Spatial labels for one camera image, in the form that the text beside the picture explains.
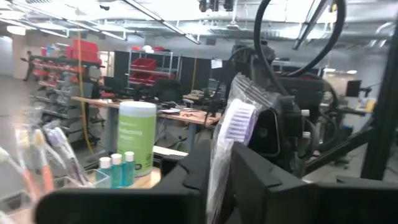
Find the wooden desk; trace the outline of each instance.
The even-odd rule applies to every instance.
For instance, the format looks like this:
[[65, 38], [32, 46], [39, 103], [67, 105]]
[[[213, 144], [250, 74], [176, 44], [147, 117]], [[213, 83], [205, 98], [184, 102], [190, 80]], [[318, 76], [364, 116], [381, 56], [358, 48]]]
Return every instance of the wooden desk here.
[[[120, 102], [110, 103], [108, 100], [88, 99], [88, 98], [79, 97], [79, 96], [73, 96], [73, 97], [71, 97], [71, 99], [77, 100], [80, 102], [84, 102], [84, 103], [89, 103], [89, 104], [96, 105], [96, 106], [102, 106], [105, 108], [115, 108], [115, 109], [120, 108]], [[203, 122], [205, 122], [206, 112], [205, 111], [181, 111], [181, 113], [178, 115], [159, 114], [158, 116], [161, 118], [173, 119], [176, 121], [183, 121], [183, 122], [194, 123], [194, 124], [203, 124]], [[215, 122], [219, 121], [220, 118], [221, 118], [220, 113], [217, 113], [215, 118], [213, 118], [211, 116], [207, 117], [206, 126], [210, 126], [210, 125], [214, 124]]]
[[[110, 152], [116, 152], [116, 133], [118, 132], [117, 123], [118, 123], [118, 113], [119, 113], [119, 103], [110, 103], [108, 100], [99, 100], [99, 99], [88, 99], [82, 98], [79, 96], [73, 96], [73, 100], [77, 100], [84, 103], [89, 103], [92, 105], [102, 106], [107, 108], [106, 113], [106, 121], [105, 121], [105, 148]], [[174, 121], [183, 121], [188, 123], [187, 130], [187, 140], [185, 141], [186, 146], [191, 149], [195, 144], [195, 136], [197, 131], [197, 126], [203, 125], [205, 122], [206, 112], [204, 111], [181, 111], [179, 115], [171, 115], [171, 114], [159, 114], [158, 117], [174, 120]], [[213, 118], [209, 116], [206, 121], [206, 126], [210, 126], [216, 122], [218, 122], [221, 118], [221, 114], [217, 113], [216, 117]]]
[[192, 94], [187, 94], [187, 95], [183, 95], [182, 98], [185, 98], [185, 99], [188, 99], [188, 100], [200, 100], [203, 97], [195, 96], [195, 95], [192, 95]]
[[[159, 114], [158, 116], [161, 118], [203, 125], [205, 122], [206, 111], [181, 111], [178, 115]], [[206, 127], [209, 127], [210, 125], [219, 121], [220, 118], [221, 113], [217, 113], [215, 118], [211, 117], [209, 114], [206, 120]]]

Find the person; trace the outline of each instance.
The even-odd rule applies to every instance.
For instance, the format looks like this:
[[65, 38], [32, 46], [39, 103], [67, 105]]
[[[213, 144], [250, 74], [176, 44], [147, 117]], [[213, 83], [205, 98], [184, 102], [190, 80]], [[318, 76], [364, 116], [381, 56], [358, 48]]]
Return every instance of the person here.
[[27, 62], [29, 64], [29, 66], [27, 68], [26, 77], [24, 79], [25, 82], [29, 79], [30, 74], [32, 74], [33, 68], [34, 68], [34, 64], [32, 63], [32, 61], [30, 59], [30, 56], [32, 56], [32, 52], [30, 50], [28, 50], [26, 52], [26, 55], [27, 55], [27, 59], [26, 58], [21, 58], [22, 61]]

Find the desk leg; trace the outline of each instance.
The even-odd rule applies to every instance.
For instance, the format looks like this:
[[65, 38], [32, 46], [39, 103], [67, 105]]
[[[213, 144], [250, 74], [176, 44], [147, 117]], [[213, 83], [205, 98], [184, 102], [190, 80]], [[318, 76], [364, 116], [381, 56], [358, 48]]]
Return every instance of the desk leg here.
[[118, 131], [118, 109], [108, 108], [106, 112], [105, 121], [105, 150], [106, 152], [113, 154], [117, 151], [116, 146], [116, 135]]
[[106, 112], [106, 121], [105, 121], [105, 139], [102, 139], [105, 144], [105, 149], [97, 152], [95, 156], [88, 156], [85, 158], [87, 163], [90, 165], [85, 167], [85, 169], [93, 169], [93, 165], [91, 163], [96, 164], [98, 162], [98, 158], [104, 156], [110, 156], [110, 154], [114, 154], [117, 151], [116, 146], [116, 133], [118, 132], [118, 113], [119, 110], [116, 108], [108, 108]]
[[197, 125], [194, 123], [189, 123], [187, 130], [187, 140], [185, 145], [187, 146], [188, 152], [195, 146], [195, 136], [197, 134]]

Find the black cable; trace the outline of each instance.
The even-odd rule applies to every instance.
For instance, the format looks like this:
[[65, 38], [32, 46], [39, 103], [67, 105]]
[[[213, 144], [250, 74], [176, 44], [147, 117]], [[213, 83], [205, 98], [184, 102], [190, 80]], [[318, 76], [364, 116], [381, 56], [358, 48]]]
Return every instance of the black cable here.
[[333, 119], [331, 119], [329, 116], [327, 116], [325, 113], [320, 112], [321, 116], [325, 118], [331, 125], [333, 125], [333, 136], [327, 141], [322, 144], [320, 144], [316, 150], [323, 152], [323, 149], [328, 148], [330, 145], [335, 143], [336, 138], [338, 136], [338, 125], [335, 123]]
[[297, 71], [288, 74], [288, 76], [299, 77], [299, 76], [303, 75], [304, 73], [308, 72], [310, 69], [312, 69], [314, 66], [316, 66], [323, 58], [325, 58], [326, 55], [336, 45], [336, 43], [343, 31], [344, 23], [346, 20], [345, 0], [336, 0], [336, 6], [337, 6], [336, 23], [333, 28], [333, 32], [331, 33], [331, 36], [329, 38], [329, 41], [326, 43], [325, 47], [321, 50], [321, 52], [319, 52], [319, 54], [310, 63], [308, 63], [306, 66], [298, 69]]
[[254, 20], [254, 36], [253, 36], [254, 48], [256, 50], [257, 56], [259, 57], [259, 61], [264, 68], [265, 72], [263, 73], [263, 75], [265, 76], [265, 78], [268, 78], [267, 75], [269, 75], [269, 78], [271, 79], [275, 87], [278, 89], [278, 91], [282, 95], [287, 96], [289, 95], [289, 93], [287, 92], [285, 87], [281, 84], [281, 82], [278, 80], [274, 72], [272, 72], [271, 66], [268, 64], [266, 56], [264, 55], [261, 46], [262, 17], [264, 16], [264, 12], [266, 11], [270, 1], [271, 0], [262, 0], [257, 10], [256, 18]]
[[[274, 73], [272, 73], [269, 64], [267, 63], [266, 57], [264, 55], [264, 52], [262, 51], [261, 48], [261, 24], [262, 24], [262, 18], [264, 16], [264, 12], [267, 9], [268, 4], [270, 3], [271, 0], [262, 0], [260, 3], [260, 6], [257, 10], [256, 18], [254, 21], [254, 48], [256, 49], [256, 52], [259, 56], [259, 59], [261, 61], [261, 64], [264, 67], [264, 70], [269, 73], [269, 76], [271, 80], [274, 82], [274, 85], [278, 88], [281, 94], [283, 95], [288, 95], [286, 92], [286, 89], [282, 86], [280, 81], [278, 81], [277, 77], [275, 76]], [[345, 17], [346, 17], [346, 4], [345, 0], [336, 0], [336, 6], [337, 6], [337, 19], [336, 19], [336, 24], [333, 29], [333, 32], [330, 36], [330, 39], [326, 46], [321, 50], [321, 52], [306, 66], [298, 69], [295, 72], [292, 72], [288, 74], [288, 76], [291, 77], [299, 77], [303, 75], [304, 73], [308, 72], [311, 68], [313, 68], [316, 64], [318, 64], [325, 56], [333, 49], [334, 45], [337, 43], [339, 36], [341, 35], [341, 32], [343, 31], [344, 23], [345, 23]]]

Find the green label container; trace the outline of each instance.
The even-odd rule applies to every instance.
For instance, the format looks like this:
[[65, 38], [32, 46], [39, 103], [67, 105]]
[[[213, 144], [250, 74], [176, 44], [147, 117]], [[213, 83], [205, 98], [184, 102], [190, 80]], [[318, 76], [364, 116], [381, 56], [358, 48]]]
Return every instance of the green label container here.
[[120, 104], [118, 153], [133, 152], [136, 177], [150, 174], [154, 163], [156, 105], [125, 101]]

